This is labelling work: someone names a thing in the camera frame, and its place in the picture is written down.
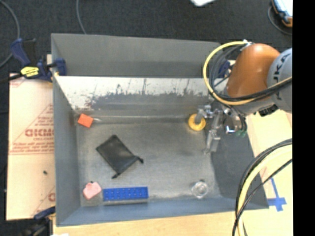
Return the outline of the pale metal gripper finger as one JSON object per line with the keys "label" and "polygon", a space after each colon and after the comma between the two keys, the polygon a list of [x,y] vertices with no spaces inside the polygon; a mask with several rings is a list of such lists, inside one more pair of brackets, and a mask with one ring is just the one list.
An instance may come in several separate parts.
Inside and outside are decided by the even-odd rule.
{"label": "pale metal gripper finger", "polygon": [[207,119],[212,116],[212,107],[211,106],[198,106],[197,114],[195,117],[195,123],[201,123],[201,119]]}
{"label": "pale metal gripper finger", "polygon": [[203,150],[204,154],[217,152],[221,137],[216,130],[209,130],[206,136],[206,146]]}

